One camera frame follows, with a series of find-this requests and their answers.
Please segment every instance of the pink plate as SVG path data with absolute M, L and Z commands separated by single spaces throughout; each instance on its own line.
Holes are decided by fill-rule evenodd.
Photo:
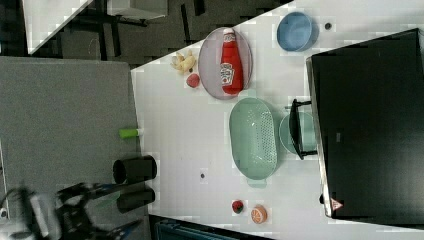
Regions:
M 218 28 L 206 37 L 200 49 L 198 60 L 200 81 L 211 96 L 221 100 L 237 96 L 225 93 L 221 86 L 220 64 L 224 29 Z M 247 89 L 252 74 L 252 53 L 243 35 L 237 31 L 235 33 L 243 66 L 244 89 Z

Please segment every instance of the plastic container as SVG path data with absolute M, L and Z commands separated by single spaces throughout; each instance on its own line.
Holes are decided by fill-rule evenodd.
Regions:
M 318 25 L 301 12 L 287 14 L 277 29 L 278 44 L 286 51 L 305 51 L 312 47 L 318 35 Z
M 116 160 L 113 164 L 113 178 L 118 184 L 133 184 L 154 179 L 157 174 L 156 161 L 152 156 Z
M 121 194 L 118 200 L 116 200 L 116 206 L 119 212 L 126 213 L 154 202 L 155 198 L 155 191 L 149 188 L 144 191 Z
M 231 111 L 229 128 L 234 163 L 254 188 L 265 188 L 278 166 L 278 111 L 256 98 L 253 90 L 239 94 Z
M 119 129 L 119 136 L 122 139 L 142 136 L 143 134 L 143 129 Z

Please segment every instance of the black chair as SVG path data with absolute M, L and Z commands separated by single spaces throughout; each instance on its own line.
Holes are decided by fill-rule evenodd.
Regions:
M 0 56 L 28 56 L 21 1 L 0 0 L 0 44 Z
M 95 0 L 94 6 L 88 6 L 76 16 L 66 28 L 70 31 L 87 31 L 99 34 L 101 60 L 107 60 L 106 40 L 104 24 L 110 24 L 112 29 L 114 56 L 121 55 L 118 24 L 129 24 L 146 27 L 146 20 L 128 20 L 122 16 L 111 16 L 107 14 L 107 0 Z

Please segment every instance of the gray carpet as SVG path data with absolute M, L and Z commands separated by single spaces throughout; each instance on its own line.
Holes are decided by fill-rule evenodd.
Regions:
M 112 183 L 113 162 L 140 151 L 135 138 L 118 135 L 137 127 L 126 63 L 1 57 L 0 96 L 8 190 L 24 184 L 54 196 L 80 182 Z M 146 208 L 120 214 L 107 197 L 90 203 L 89 212 L 105 229 L 147 214 Z M 10 201 L 11 217 L 19 213 Z M 144 233 L 140 227 L 130 239 L 148 239 Z

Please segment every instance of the ketchup label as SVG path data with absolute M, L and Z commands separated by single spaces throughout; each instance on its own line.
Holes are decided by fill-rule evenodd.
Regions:
M 221 63 L 221 83 L 228 86 L 233 83 L 234 69 L 230 63 Z
M 232 42 L 236 40 L 236 35 L 229 33 L 224 35 L 224 42 Z

